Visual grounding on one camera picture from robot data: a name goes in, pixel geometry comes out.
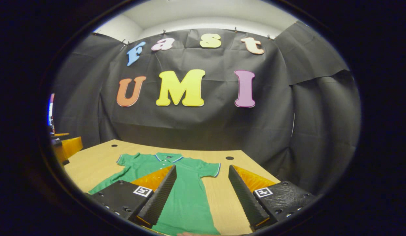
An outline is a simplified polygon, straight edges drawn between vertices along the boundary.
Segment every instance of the person's hand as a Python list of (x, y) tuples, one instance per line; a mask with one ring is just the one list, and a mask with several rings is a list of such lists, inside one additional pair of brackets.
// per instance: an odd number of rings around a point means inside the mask
[(213, 235), (213, 234), (198, 234), (198, 233), (177, 233), (177, 236), (222, 236), (222, 235)]

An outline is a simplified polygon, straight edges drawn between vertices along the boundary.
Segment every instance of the letter m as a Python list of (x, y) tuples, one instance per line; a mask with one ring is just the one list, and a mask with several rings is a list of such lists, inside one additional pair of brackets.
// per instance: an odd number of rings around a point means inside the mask
[(157, 100), (158, 106), (168, 106), (171, 101), (168, 98), (168, 93), (174, 104), (178, 105), (181, 97), (185, 92), (185, 98), (182, 100), (184, 106), (201, 107), (204, 104), (201, 98), (201, 82), (205, 75), (204, 70), (190, 70), (180, 82), (172, 70), (164, 71), (159, 74), (162, 79), (161, 91), (159, 99)]

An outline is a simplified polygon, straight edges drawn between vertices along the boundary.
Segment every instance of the black fabric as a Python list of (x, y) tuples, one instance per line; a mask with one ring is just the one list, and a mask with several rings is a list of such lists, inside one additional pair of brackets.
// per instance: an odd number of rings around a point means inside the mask
[[(219, 34), (222, 45), (202, 48), (199, 41), (205, 33)], [(261, 42), (264, 54), (246, 49), (240, 39), (249, 36)], [(175, 39), (171, 49), (151, 51), (158, 40), (169, 37)], [(127, 66), (127, 52), (143, 41), (140, 58)], [(204, 106), (157, 106), (159, 74), (173, 70), (181, 81), (192, 69), (206, 72), (201, 83)], [(235, 70), (255, 74), (253, 108), (234, 104)], [(119, 81), (137, 76), (146, 76), (139, 99), (130, 107), (119, 106)], [(133, 88), (131, 82), (126, 97)], [(300, 22), (276, 40), (192, 29), (123, 46), (92, 34), (68, 58), (53, 92), (56, 131), (81, 136), (85, 148), (120, 139), (161, 148), (240, 149), (278, 179), (313, 194), (344, 171), (360, 127), (359, 95), (347, 66), (331, 45)]]

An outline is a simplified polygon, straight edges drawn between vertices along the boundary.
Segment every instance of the foam letter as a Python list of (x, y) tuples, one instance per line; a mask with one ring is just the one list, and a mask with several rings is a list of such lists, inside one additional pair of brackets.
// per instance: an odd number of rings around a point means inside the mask
[(202, 46), (202, 48), (219, 48), (222, 44), (219, 40), (221, 36), (217, 33), (205, 33), (201, 39), (200, 46)]
[(121, 107), (129, 107), (136, 103), (139, 98), (140, 88), (142, 87), (142, 82), (146, 79), (145, 76), (138, 76), (135, 78), (135, 88), (133, 89), (133, 94), (130, 98), (126, 98), (127, 85), (132, 81), (132, 79), (122, 79), (119, 84), (119, 91), (117, 92), (117, 104)]
[(257, 44), (261, 45), (260, 41), (254, 40), (254, 38), (245, 38), (241, 39), (241, 42), (245, 42), (245, 46), (247, 47), (247, 50), (253, 54), (263, 54), (264, 50), (257, 48)]
[(235, 105), (240, 108), (252, 108), (255, 106), (255, 101), (252, 99), (252, 79), (255, 77), (254, 73), (247, 70), (236, 70), (238, 76), (238, 99)]
[(158, 106), (168, 106), (171, 101), (168, 99), (168, 92), (175, 105), (178, 105), (182, 95), (185, 92), (185, 98), (182, 100), (184, 106), (201, 107), (204, 100), (201, 98), (201, 82), (205, 75), (204, 70), (194, 69), (190, 70), (179, 82), (175, 72), (172, 70), (164, 71), (159, 74), (162, 79), (161, 91), (159, 99), (157, 100)]
[(127, 55), (129, 56), (129, 62), (127, 63), (127, 66), (130, 66), (133, 62), (139, 59), (138, 54), (142, 52), (142, 46), (145, 44), (146, 42), (141, 42), (127, 52)]
[(157, 44), (152, 46), (151, 50), (152, 51), (168, 50), (173, 47), (174, 41), (175, 39), (173, 38), (161, 39), (157, 42)]

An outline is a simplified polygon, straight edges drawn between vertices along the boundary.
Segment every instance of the wooden table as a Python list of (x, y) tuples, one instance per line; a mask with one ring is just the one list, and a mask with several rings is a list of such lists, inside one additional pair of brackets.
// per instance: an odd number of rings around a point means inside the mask
[(263, 169), (243, 151), (191, 151), (181, 149), (157, 148), (138, 145), (119, 140), (111, 140), (100, 145), (79, 151), (69, 158), (64, 168), (73, 182), (83, 191), (94, 188), (104, 179), (120, 172), (124, 167), (116, 161), (121, 154), (155, 154), (181, 153), (184, 157), (201, 159), (208, 163), (221, 163), (221, 170), (216, 178), (203, 177), (207, 199), (213, 222), (223, 235), (251, 233), (248, 220), (244, 214), (238, 197), (228, 179), (229, 165), (236, 165), (254, 172), (273, 182), (280, 182), (267, 170)]

